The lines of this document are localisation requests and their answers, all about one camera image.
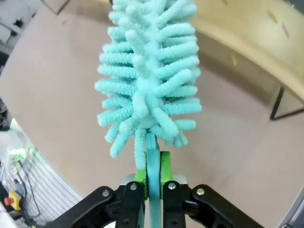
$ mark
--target metal frame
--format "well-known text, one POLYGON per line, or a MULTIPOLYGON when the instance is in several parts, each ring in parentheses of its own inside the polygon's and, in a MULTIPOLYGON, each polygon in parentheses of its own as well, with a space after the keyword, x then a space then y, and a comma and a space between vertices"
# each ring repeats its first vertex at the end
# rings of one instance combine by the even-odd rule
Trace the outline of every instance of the metal frame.
POLYGON ((301 108, 301 109, 298 109, 298 110, 295 110, 295 111, 292 111, 292 112, 289 112, 289 113, 286 113, 286 114, 283 114, 283 115, 280 115, 280 116, 276 116, 276 112, 277 112, 277 110, 278 110, 278 108, 281 104, 284 91, 285 91, 285 89, 283 87, 281 87, 279 95, 277 96, 277 99, 275 101, 274 108, 273 108, 272 113, 270 115, 270 120, 274 121, 274 120, 285 119, 287 117, 291 117, 291 116, 294 116, 294 115, 297 115, 297 114, 300 114, 300 113, 304 113, 304 108, 301 108))

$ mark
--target microfiber duster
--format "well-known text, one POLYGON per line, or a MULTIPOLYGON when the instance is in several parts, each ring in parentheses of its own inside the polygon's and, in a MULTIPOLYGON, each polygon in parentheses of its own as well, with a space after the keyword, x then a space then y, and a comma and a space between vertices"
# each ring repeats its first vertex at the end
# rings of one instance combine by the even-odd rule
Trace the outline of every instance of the microfiber duster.
POLYGON ((98 72, 109 78, 95 84, 108 96, 102 102, 108 110, 98 115, 98 123, 112 125, 105 140, 113 143, 114 158, 134 137, 136 167, 147 168, 154 209, 158 202, 151 199, 159 198, 157 138, 167 146, 187 145, 183 131, 194 129, 196 122, 174 117, 201 111, 193 97, 199 47, 195 28, 186 22, 196 11, 189 0, 114 0, 109 18, 116 26, 108 29, 112 43, 104 45, 99 57, 98 72))

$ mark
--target wooden table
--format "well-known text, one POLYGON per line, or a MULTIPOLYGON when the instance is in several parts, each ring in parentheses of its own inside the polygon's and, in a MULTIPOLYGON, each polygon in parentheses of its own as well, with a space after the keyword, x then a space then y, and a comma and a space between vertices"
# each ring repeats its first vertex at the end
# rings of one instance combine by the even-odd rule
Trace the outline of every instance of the wooden table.
MULTIPOLYGON (((273 78, 276 78, 304 99, 301 76, 303 30, 299 27, 301 22, 296 21, 303 20, 303 17, 279 1, 255 0, 255 4, 247 7, 241 0, 228 0, 228 5, 221 0, 215 1, 207 4, 212 9, 210 13, 207 13, 208 9, 205 9, 206 12, 201 10, 207 5, 203 6, 197 1, 199 16, 193 23, 200 32, 202 54, 238 74, 246 73, 248 80, 257 75, 258 81, 263 81, 258 95, 273 94, 276 84, 273 78), (265 2, 267 4, 259 8, 259 4, 265 2), (240 12, 233 10, 233 3, 238 3, 235 7, 240 8, 240 12), (268 8, 276 14, 278 24, 267 16, 268 8), (247 15, 246 10, 249 12, 253 9, 258 12, 247 15), (282 32, 283 22, 289 30, 289 40, 282 32), (276 48, 274 38, 280 48, 276 48), (237 59, 236 66, 232 64, 231 54, 237 59)), ((100 78, 96 69, 101 46, 109 42, 106 31, 110 22, 105 13, 109 10, 108 3, 89 0, 71 0, 58 16, 42 8, 26 28, 0 77, 0 96, 12 115, 41 154, 82 195, 101 185, 116 188, 123 176, 135 172, 133 142, 128 142, 118 159, 112 159, 109 155, 111 145, 103 139, 107 128, 99 127, 96 119, 96 115, 102 111, 99 104, 105 98, 94 90, 94 83, 100 78)), ((208 88, 203 77, 198 81, 198 86, 208 88)), ((204 90, 199 90, 198 97, 203 99, 204 94, 204 90)), ((259 105, 259 101, 254 100, 252 104, 257 105, 259 110, 266 109, 264 105, 259 105)), ((230 116, 230 108, 225 108, 230 116)), ((229 147, 229 154, 209 148, 213 125, 219 127, 220 124, 211 121, 206 125, 206 122, 218 114, 217 109, 208 118, 205 114, 195 117, 198 120, 197 130, 187 134, 192 141, 186 149, 189 153, 176 152, 172 161, 173 169, 186 174, 191 186, 206 181, 266 228, 275 227, 303 185, 301 173, 304 168, 300 162, 303 153, 290 155, 288 149, 283 150, 283 146, 276 144, 274 134, 285 123, 271 125, 266 133, 262 132, 262 139, 257 133, 254 141, 258 142, 260 148, 257 146, 253 151, 239 149, 234 152, 233 149, 239 148, 238 144, 244 144, 242 140, 248 139, 245 137, 247 131, 242 140, 233 141, 231 138, 214 142, 226 148, 225 145, 233 141, 235 146, 229 147), (268 151, 268 141, 280 147, 268 151), (223 179, 212 182, 217 175, 223 179)), ((230 122, 232 131, 238 119, 247 123, 246 126, 258 128, 252 120, 255 119, 254 115, 239 116, 230 122)), ((267 122, 263 123, 261 129, 265 125, 269 126, 267 122)), ((289 132, 292 128, 287 129, 288 135, 294 133, 289 132)), ((290 140, 301 142, 299 137, 297 133, 290 140)))

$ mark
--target beige floor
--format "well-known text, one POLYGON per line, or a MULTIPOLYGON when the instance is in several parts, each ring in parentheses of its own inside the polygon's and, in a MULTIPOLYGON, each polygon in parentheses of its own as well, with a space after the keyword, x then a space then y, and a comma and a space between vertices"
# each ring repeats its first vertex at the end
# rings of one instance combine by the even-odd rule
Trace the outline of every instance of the beige floor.
MULTIPOLYGON (((106 128, 97 124, 104 97, 94 82, 109 24, 101 8, 86 4, 70 1, 59 16, 42 9, 0 78, 0 96, 21 128, 83 196, 101 185, 115 188, 135 172, 132 142, 111 159, 106 128)), ((193 116, 197 129, 186 133, 190 145, 170 148, 173 171, 187 175, 192 187, 209 184, 261 225, 275 228, 304 184, 304 114, 270 122, 275 83, 272 96, 261 97, 233 72, 214 64, 216 71, 208 70, 201 61, 203 112, 193 116)))

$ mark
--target green bracket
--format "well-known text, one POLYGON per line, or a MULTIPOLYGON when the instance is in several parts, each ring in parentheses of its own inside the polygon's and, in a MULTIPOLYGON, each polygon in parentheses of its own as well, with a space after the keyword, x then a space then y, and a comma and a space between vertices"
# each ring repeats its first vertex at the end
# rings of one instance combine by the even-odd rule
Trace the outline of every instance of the green bracket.
POLYGON ((165 183, 173 180, 172 170, 171 170, 171 157, 169 151, 161 152, 161 198, 162 198, 162 188, 165 183))
POLYGON ((147 170, 137 170, 134 181, 141 183, 144 186, 144 199, 148 199, 147 189, 147 170))
MULTIPOLYGON (((165 183, 173 180, 172 170, 171 170, 171 156, 169 151, 161 152, 161 198, 162 198, 162 188, 165 183)), ((137 170, 134 181, 141 183, 144 186, 144 197, 145 200, 148 199, 148 186, 147 186, 147 170, 137 170)))

